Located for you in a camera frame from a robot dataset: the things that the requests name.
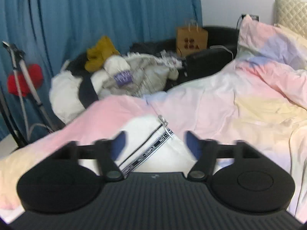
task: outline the yellow towel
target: yellow towel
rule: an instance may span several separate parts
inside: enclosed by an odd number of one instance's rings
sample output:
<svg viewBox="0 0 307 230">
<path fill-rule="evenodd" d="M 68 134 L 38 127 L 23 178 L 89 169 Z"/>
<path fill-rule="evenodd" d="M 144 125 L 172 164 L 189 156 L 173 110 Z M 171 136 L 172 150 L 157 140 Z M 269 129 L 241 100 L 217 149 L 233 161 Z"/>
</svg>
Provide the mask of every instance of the yellow towel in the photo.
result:
<svg viewBox="0 0 307 230">
<path fill-rule="evenodd" d="M 101 69 L 105 60 L 112 55 L 120 55 L 109 37 L 103 36 L 97 44 L 86 51 L 88 61 L 85 63 L 85 69 L 89 72 L 96 72 Z"/>
</svg>

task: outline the blue curtain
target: blue curtain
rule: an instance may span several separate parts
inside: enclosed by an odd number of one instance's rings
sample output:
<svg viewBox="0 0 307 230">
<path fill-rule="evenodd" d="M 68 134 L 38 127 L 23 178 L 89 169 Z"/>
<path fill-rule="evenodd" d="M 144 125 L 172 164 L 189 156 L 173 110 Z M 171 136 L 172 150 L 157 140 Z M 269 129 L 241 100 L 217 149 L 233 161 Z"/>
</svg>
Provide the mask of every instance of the blue curtain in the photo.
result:
<svg viewBox="0 0 307 230">
<path fill-rule="evenodd" d="M 101 36 L 109 36 L 126 53 L 133 42 L 175 37 L 176 27 L 191 18 L 202 23 L 200 0 L 2 0 L 0 6 L 0 39 L 24 50 L 27 63 L 41 65 L 45 81 L 39 95 L 49 114 L 51 78 L 66 59 L 74 59 Z M 0 68 L 0 83 L 5 87 L 12 67 L 4 49 Z M 21 124 L 20 105 L 9 96 Z M 39 121 L 28 100 L 26 105 L 31 121 Z"/>
<path fill-rule="evenodd" d="M 9 131 L 4 123 L 3 117 L 0 115 L 0 141 L 9 134 Z"/>
</svg>

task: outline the floor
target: floor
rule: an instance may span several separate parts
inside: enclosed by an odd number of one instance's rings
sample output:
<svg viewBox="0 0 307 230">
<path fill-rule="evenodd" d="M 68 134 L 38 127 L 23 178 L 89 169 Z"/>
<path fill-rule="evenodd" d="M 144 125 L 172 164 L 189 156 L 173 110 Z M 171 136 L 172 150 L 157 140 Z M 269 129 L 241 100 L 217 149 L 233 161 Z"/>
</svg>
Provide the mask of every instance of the floor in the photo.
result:
<svg viewBox="0 0 307 230">
<path fill-rule="evenodd" d="M 12 135 L 9 134 L 0 142 L 0 159 L 9 155 L 15 149 L 17 149 L 17 144 Z"/>
</svg>

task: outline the clothing pile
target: clothing pile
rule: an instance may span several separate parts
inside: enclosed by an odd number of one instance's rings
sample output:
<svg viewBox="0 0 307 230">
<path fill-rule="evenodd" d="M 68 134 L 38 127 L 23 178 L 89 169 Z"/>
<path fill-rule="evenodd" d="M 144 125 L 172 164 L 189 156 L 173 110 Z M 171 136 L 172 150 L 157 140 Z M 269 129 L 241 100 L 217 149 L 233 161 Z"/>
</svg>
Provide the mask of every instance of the clothing pile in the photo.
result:
<svg viewBox="0 0 307 230">
<path fill-rule="evenodd" d="M 105 43 L 108 51 L 99 47 Z M 97 58 L 89 59 L 89 53 Z M 182 61 L 170 55 L 117 54 L 111 41 L 103 37 L 77 61 L 66 62 L 52 79 L 49 93 L 54 113 L 65 124 L 76 118 L 96 100 L 107 96 L 143 97 L 162 91 L 167 79 L 177 80 Z"/>
</svg>

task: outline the zipper pull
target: zipper pull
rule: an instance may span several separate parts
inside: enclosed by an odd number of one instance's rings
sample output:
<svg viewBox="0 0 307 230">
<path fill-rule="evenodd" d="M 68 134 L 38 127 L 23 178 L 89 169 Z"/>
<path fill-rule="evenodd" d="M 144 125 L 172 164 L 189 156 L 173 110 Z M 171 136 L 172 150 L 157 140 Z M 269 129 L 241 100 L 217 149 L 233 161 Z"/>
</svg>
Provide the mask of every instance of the zipper pull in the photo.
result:
<svg viewBox="0 0 307 230">
<path fill-rule="evenodd" d="M 159 121 L 162 123 L 163 128 L 165 129 L 166 133 L 169 135 L 169 137 L 173 140 L 174 138 L 172 135 L 168 132 L 168 129 L 166 128 L 168 126 L 168 122 L 162 115 L 158 115 Z"/>
<path fill-rule="evenodd" d="M 160 122 L 163 124 L 163 126 L 167 126 L 168 122 L 165 120 L 165 118 L 162 115 L 158 115 L 158 118 Z"/>
</svg>

